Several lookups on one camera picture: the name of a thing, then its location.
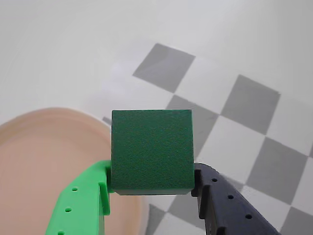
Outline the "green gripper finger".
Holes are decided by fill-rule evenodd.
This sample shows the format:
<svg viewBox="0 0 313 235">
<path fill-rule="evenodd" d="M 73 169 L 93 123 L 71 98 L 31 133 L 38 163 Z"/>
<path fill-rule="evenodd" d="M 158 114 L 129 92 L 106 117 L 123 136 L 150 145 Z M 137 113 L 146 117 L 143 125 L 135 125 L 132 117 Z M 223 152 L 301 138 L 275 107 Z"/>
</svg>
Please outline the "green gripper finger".
<svg viewBox="0 0 313 235">
<path fill-rule="evenodd" d="M 99 161 L 76 177 L 59 195 L 47 235 L 103 235 L 110 215 L 111 162 Z"/>
</svg>

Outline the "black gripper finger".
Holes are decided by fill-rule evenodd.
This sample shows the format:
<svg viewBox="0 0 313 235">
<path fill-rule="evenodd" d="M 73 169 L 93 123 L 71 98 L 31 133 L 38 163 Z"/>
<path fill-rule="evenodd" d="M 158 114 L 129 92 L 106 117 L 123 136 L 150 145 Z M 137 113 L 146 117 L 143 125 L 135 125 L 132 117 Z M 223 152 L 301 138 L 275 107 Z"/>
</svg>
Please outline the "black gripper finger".
<svg viewBox="0 0 313 235">
<path fill-rule="evenodd" d="M 199 218 L 207 235 L 280 234 L 222 175 L 205 164 L 194 164 Z"/>
</svg>

